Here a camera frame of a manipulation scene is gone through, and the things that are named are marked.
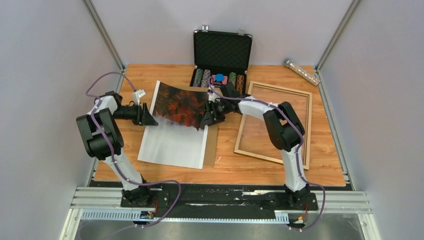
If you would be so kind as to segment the red forest photo print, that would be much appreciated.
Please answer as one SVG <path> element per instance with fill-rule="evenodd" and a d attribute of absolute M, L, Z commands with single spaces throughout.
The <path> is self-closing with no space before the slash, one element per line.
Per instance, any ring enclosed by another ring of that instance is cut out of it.
<path fill-rule="evenodd" d="M 137 160 L 202 169 L 208 127 L 201 125 L 207 90 L 177 88 L 157 81 L 150 114 L 157 125 L 144 129 Z"/>

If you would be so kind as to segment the brown cardboard backing board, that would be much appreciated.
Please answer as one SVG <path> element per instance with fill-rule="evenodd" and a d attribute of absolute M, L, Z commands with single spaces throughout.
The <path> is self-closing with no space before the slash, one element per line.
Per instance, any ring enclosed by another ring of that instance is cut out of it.
<path fill-rule="evenodd" d="M 211 100 L 205 87 L 191 87 L 187 103 L 190 110 L 187 120 L 190 121 L 186 136 L 188 137 L 187 153 L 190 167 L 202 169 L 205 166 L 215 165 L 218 127 L 216 125 L 201 125 L 204 116 L 204 102 Z"/>

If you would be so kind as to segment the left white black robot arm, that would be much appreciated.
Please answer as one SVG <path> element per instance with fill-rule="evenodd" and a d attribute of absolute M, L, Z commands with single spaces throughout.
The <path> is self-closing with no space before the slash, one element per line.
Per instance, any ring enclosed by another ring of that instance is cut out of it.
<path fill-rule="evenodd" d="M 116 120 L 130 120 L 136 126 L 158 126 L 147 104 L 122 104 L 122 96 L 109 91 L 95 98 L 93 108 L 76 118 L 87 154 L 105 162 L 122 183 L 122 197 L 130 204 L 149 206 L 153 193 L 124 152 L 123 136 Z"/>

